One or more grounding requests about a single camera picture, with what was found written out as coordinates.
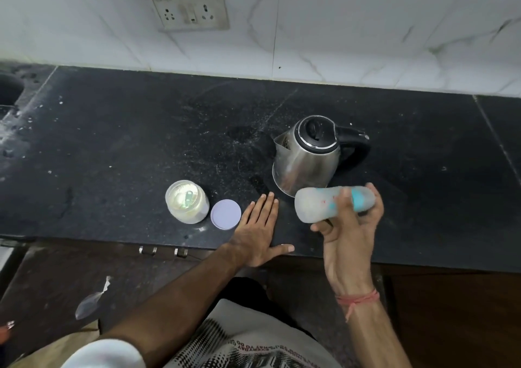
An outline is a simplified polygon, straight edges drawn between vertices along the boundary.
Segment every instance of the stainless steel kettle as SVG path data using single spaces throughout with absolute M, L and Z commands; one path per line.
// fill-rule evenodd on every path
M 354 128 L 340 127 L 324 116 L 308 116 L 275 139 L 277 155 L 273 179 L 294 197 L 304 187 L 327 187 L 342 158 L 343 169 L 363 161 L 370 150 L 369 137 Z M 342 153 L 353 148 L 351 155 Z

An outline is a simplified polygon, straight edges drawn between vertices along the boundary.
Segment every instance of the left hand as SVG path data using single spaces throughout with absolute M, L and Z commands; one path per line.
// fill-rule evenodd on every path
M 267 198 L 262 194 L 257 203 L 252 201 L 242 214 L 230 243 L 243 249 L 246 265 L 259 266 L 277 255 L 295 251 L 295 246 L 288 244 L 269 246 L 278 213 L 279 200 L 269 193 Z

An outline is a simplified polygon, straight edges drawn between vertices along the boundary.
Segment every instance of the right hand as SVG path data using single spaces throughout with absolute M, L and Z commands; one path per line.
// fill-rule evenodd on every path
M 372 183 L 368 187 L 376 197 L 365 216 L 353 211 L 351 189 L 342 188 L 335 198 L 338 216 L 311 225 L 324 237 L 324 267 L 331 288 L 337 296 L 364 295 L 374 289 L 371 279 L 371 254 L 374 232 L 383 215 L 380 193 Z

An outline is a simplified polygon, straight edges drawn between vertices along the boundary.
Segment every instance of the kettle handle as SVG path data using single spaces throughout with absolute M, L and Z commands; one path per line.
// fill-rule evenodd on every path
M 364 161 L 369 154 L 371 150 L 369 137 L 362 131 L 348 127 L 335 126 L 335 132 L 341 149 L 341 167 L 345 171 L 353 169 Z M 354 148 L 354 153 L 345 156 L 345 149 L 347 148 Z

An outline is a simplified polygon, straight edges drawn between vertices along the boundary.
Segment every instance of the red thread bracelet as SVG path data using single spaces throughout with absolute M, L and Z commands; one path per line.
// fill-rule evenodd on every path
M 353 309 L 355 309 L 355 306 L 359 303 L 367 303 L 367 302 L 374 302 L 378 301 L 380 298 L 380 293 L 374 289 L 372 292 L 364 295 L 352 295 L 352 296 L 336 296 L 336 301 L 338 302 L 338 305 L 340 306 L 349 306 L 348 312 L 345 315 L 345 321 L 349 320 L 349 316 L 351 316 L 351 313 L 353 313 Z

